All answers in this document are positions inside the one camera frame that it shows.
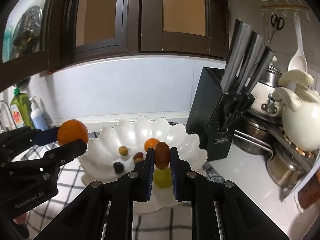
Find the person's left hand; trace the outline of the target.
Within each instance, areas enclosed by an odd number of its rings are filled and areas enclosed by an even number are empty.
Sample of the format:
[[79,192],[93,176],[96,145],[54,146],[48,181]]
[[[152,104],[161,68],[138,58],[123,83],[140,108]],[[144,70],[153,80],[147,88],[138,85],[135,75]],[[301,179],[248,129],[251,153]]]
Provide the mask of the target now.
[[21,225],[23,224],[27,219],[27,213],[24,213],[16,218],[13,219],[13,221],[18,224],[18,225]]

